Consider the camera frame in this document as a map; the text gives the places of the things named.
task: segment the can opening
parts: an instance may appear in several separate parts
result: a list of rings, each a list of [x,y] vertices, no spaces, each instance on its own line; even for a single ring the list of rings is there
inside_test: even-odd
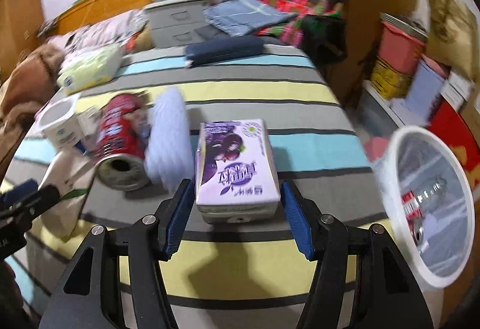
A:
[[[111,162],[112,168],[119,172],[128,172],[130,168],[130,163],[125,160],[113,160]]]

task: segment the drawer handle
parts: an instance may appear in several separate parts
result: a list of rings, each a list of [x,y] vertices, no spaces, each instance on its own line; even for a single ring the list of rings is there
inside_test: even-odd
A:
[[[182,20],[190,19],[189,15],[188,15],[188,11],[182,11],[182,12],[172,13],[170,16],[171,16],[174,20],[176,20],[177,22],[180,22],[180,21],[182,21]]]
[[[186,33],[174,35],[174,36],[172,36],[172,38],[176,39],[179,42],[186,42],[186,41],[191,40],[191,34],[190,34],[190,31],[187,31]]]

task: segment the brown blanket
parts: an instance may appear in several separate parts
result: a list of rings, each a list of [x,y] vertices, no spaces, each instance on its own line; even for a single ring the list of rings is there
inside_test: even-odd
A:
[[[18,63],[0,103],[0,181],[35,114],[55,94],[64,53],[52,44],[42,45]]]

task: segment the red plaid blanket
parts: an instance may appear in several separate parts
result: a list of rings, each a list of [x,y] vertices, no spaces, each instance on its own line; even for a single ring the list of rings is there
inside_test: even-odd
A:
[[[281,41],[292,46],[299,46],[303,39],[301,29],[302,19],[306,15],[323,15],[339,17],[341,4],[337,3],[332,10],[327,11],[327,1],[320,0],[318,4],[312,4],[308,0],[259,0],[281,12],[296,12],[298,15],[286,24],[275,25],[264,28],[257,32],[257,35],[273,35]]]

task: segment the purple and white carton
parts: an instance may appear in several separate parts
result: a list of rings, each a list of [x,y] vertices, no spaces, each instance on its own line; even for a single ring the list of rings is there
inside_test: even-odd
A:
[[[273,216],[280,192],[263,120],[203,123],[195,177],[196,204],[206,222]]]

